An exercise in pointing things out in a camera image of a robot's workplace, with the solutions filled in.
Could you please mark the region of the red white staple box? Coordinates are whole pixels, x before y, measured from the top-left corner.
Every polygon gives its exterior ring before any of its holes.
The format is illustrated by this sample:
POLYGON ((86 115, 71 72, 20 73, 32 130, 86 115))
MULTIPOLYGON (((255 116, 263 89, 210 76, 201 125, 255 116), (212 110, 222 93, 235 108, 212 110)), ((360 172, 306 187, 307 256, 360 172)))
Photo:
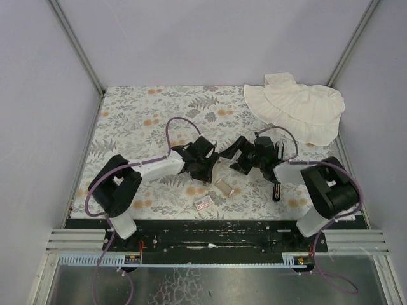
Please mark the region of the red white staple box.
POLYGON ((204 196, 200 199, 197 199, 194 201, 195 208, 200 211, 203 210, 204 208, 207 208, 213 204, 213 200, 210 196, 204 196))

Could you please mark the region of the beige and black stapler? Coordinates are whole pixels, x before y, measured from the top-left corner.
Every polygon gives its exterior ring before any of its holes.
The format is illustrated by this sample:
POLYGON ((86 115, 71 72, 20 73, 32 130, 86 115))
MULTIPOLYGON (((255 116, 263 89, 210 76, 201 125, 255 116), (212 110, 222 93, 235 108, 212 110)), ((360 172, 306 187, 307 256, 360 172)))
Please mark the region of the beige and black stapler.
POLYGON ((207 154, 208 158, 211 158, 213 154, 217 156, 217 160, 214 163, 211 171, 211 181, 209 182, 209 185, 212 186, 217 180, 218 180, 218 173, 219 173, 219 167, 221 165, 219 153, 216 151, 217 148, 217 141, 213 139, 209 139, 209 142, 213 145, 213 148, 210 149, 210 151, 207 154))

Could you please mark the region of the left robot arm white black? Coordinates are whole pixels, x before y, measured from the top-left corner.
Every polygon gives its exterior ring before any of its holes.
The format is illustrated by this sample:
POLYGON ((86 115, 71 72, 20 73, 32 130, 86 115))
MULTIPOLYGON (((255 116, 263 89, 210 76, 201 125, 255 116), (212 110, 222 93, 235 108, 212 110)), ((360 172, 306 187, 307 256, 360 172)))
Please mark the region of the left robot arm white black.
POLYGON ((123 240, 137 231, 130 207, 140 186, 162 177, 190 174, 192 179, 211 183, 219 160, 217 143, 199 136, 194 142, 170 148, 166 156, 130 162, 113 156, 89 185, 89 195, 102 207, 109 224, 123 240))

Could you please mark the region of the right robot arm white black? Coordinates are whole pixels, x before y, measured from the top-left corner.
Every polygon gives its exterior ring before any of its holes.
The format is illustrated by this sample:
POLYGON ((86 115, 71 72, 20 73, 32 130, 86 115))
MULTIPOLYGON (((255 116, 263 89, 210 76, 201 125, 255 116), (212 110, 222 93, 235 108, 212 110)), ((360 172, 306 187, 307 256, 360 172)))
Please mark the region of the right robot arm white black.
POLYGON ((284 160, 282 144, 274 144, 270 137, 256 137, 254 143, 250 143, 243 136, 219 155, 233 159, 238 152, 240 156, 230 168, 245 175, 257 168, 269 182, 307 188, 312 207, 296 222, 304 237, 317 234, 336 219, 352 215, 352 207, 361 208, 359 185, 335 157, 322 161, 284 160))

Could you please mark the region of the cardboard staple tray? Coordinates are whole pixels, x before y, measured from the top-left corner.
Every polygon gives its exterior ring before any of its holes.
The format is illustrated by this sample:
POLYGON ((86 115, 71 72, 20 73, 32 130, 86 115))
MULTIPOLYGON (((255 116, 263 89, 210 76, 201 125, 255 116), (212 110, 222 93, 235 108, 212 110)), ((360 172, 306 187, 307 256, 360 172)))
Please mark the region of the cardboard staple tray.
POLYGON ((227 196, 228 198, 230 198, 233 194, 234 194, 234 192, 235 192, 235 190, 231 187, 231 186, 229 186, 224 180, 222 180, 222 179, 219 179, 215 184, 214 184, 214 186, 216 187, 216 188, 218 188, 225 196, 227 196))

